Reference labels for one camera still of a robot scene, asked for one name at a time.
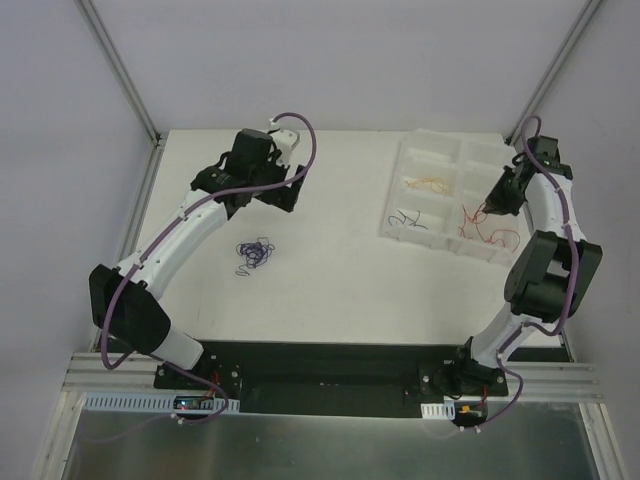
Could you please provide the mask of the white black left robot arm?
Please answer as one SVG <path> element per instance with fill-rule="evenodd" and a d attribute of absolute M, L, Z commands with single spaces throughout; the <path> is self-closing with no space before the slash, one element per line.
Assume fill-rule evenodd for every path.
<path fill-rule="evenodd" d="M 257 199 L 293 210 L 304 178 L 302 166 L 284 183 L 298 146 L 295 130 L 272 123 L 265 131 L 243 129 L 219 161 L 201 170 L 184 200 L 155 234 L 114 267 L 98 265 L 89 276 L 92 320 L 101 337 L 177 366 L 188 388 L 204 387 L 211 365 L 204 346 L 177 327 L 159 304 L 173 276 L 198 246 L 234 214 Z"/>

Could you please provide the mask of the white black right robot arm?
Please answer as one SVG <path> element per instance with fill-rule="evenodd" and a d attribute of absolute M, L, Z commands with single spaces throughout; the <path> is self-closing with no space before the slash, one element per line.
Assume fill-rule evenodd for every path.
<path fill-rule="evenodd" d="M 473 394 L 498 379 L 509 356 L 534 332 L 556 336 L 575 314 L 602 260 L 586 240 L 571 199 L 573 173 L 561 161 L 558 141 L 536 135 L 486 198 L 486 214 L 529 212 L 531 236 L 512 266 L 505 304 L 493 321 L 459 348 L 450 369 L 452 387 Z"/>

